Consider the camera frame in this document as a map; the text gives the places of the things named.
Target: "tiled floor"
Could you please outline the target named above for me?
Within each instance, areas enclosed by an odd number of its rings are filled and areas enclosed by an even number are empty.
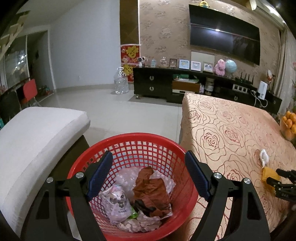
[[[136,100],[133,90],[124,95],[111,93],[110,89],[64,91],[40,104],[86,111],[91,119],[91,126],[85,133],[90,146],[129,132],[153,133],[179,141],[181,105],[147,97]]]

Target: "floral tablecloth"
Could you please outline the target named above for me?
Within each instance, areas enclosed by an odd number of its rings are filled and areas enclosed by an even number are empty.
[[[192,150],[213,171],[232,180],[252,180],[268,220],[270,231],[288,209],[288,202],[274,197],[261,181],[259,153],[265,149],[268,167],[296,169],[296,150],[286,141],[276,121],[264,110],[210,96],[186,94],[183,99],[181,146]],[[172,240],[187,241],[194,233],[207,202],[199,197],[194,210]],[[217,239],[223,237],[231,209],[226,209]]]

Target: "flat screen tv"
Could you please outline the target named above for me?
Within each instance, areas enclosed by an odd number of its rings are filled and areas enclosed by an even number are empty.
[[[231,15],[189,5],[190,44],[210,48],[260,65],[259,28]]]

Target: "beige curtain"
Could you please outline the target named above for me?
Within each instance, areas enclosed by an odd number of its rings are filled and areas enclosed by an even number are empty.
[[[293,81],[296,79],[296,72],[293,62],[296,61],[296,39],[289,29],[285,29],[281,36],[281,49],[276,80],[273,84],[274,94],[282,99],[279,113],[285,114],[289,107],[292,95],[294,94]]]

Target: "red chair back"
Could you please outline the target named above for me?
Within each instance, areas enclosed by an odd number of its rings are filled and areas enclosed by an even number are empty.
[[[23,86],[24,96],[27,101],[33,99],[37,95],[37,86],[34,79],[25,83]]]

